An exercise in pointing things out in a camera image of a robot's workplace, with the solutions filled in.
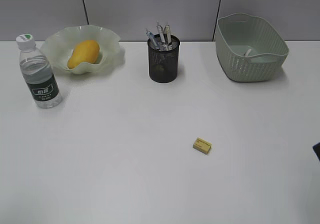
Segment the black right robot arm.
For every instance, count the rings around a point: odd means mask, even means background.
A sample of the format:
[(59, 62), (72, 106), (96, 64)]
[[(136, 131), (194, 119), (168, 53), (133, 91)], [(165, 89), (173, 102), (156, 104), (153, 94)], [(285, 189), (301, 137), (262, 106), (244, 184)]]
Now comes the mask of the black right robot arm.
[(313, 147), (312, 147), (315, 155), (317, 156), (318, 160), (320, 161), (320, 143), (317, 143), (315, 144)]

